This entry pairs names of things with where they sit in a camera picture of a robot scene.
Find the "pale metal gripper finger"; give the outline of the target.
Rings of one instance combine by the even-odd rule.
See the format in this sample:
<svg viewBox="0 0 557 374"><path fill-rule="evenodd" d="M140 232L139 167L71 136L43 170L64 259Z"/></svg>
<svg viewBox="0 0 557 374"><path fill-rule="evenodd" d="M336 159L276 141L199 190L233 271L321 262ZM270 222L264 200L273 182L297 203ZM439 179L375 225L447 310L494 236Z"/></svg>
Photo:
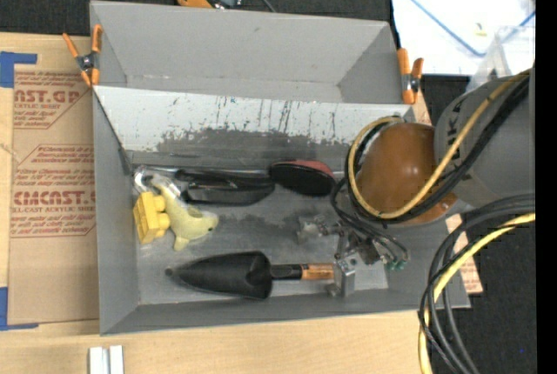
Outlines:
<svg viewBox="0 0 557 374"><path fill-rule="evenodd" d="M297 242L306 243L318 237L342 236L343 228L338 220L326 215L300 216L297 230Z"/></svg>
<svg viewBox="0 0 557 374"><path fill-rule="evenodd" d="M340 259L333 264L333 282L326 286L330 297L349 297L355 292L355 265Z"/></svg>

